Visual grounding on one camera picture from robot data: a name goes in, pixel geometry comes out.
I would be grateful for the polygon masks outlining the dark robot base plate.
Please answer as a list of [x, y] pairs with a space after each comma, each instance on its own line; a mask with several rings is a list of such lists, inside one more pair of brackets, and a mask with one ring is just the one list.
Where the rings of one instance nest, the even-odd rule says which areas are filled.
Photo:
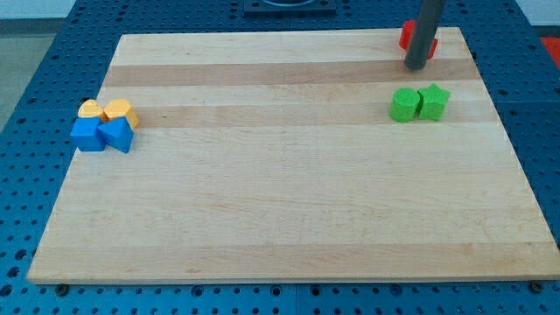
[[335, 13], [336, 0], [242, 0], [246, 15]]

